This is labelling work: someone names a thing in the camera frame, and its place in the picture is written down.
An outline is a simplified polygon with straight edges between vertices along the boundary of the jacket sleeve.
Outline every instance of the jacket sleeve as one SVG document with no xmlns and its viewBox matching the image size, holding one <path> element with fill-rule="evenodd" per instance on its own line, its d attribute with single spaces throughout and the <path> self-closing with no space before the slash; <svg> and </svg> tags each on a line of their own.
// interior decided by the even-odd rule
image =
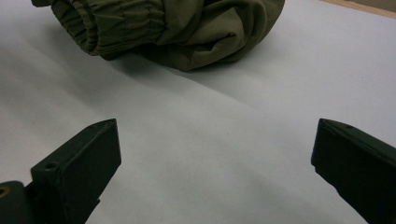
<svg viewBox="0 0 396 224">
<path fill-rule="evenodd" d="M 111 59 L 134 50 L 185 71 L 240 59 L 268 34 L 284 5 L 284 0 L 32 1 L 51 6 L 91 55 Z"/>
</svg>

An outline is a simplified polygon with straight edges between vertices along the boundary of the white surface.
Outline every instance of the white surface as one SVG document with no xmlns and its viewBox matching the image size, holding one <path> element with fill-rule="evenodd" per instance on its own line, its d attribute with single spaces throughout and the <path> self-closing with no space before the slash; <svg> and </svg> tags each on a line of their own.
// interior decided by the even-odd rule
<svg viewBox="0 0 396 224">
<path fill-rule="evenodd" d="M 123 164 L 88 223 L 365 223 L 310 164 L 319 118 L 396 146 L 396 20 L 289 0 L 238 63 L 189 74 L 83 53 L 49 8 L 0 3 L 0 180 L 116 118 Z"/>
</svg>

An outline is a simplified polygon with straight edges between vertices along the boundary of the olive green jacket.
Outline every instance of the olive green jacket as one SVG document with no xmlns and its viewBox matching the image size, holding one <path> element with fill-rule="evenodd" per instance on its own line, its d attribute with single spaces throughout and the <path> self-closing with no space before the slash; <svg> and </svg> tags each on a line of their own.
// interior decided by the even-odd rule
<svg viewBox="0 0 396 224">
<path fill-rule="evenodd" d="M 90 55 L 135 50 L 190 70 L 240 59 L 268 34 L 284 0 L 32 0 L 51 6 Z"/>
</svg>

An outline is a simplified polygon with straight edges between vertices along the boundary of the screw hole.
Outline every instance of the screw hole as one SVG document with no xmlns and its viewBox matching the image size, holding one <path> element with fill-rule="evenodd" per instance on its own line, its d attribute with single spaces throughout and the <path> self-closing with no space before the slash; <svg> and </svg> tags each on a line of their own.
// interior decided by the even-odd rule
<svg viewBox="0 0 396 224">
<path fill-rule="evenodd" d="M 56 167 L 58 167 L 58 163 L 56 163 L 56 162 L 51 162 L 51 163 L 48 163 L 48 164 L 46 165 L 46 170 L 53 170 L 53 169 L 55 169 Z"/>
</svg>

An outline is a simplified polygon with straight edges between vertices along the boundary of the table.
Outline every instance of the table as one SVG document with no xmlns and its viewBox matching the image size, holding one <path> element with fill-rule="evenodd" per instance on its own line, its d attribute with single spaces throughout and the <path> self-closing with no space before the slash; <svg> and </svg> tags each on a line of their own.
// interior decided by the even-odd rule
<svg viewBox="0 0 396 224">
<path fill-rule="evenodd" d="M 122 166 L 88 223 L 365 221 L 315 173 L 319 118 L 396 146 L 396 20 L 289 0 L 237 63 L 190 73 L 82 52 L 49 8 L 0 3 L 0 181 L 117 119 Z"/>
</svg>

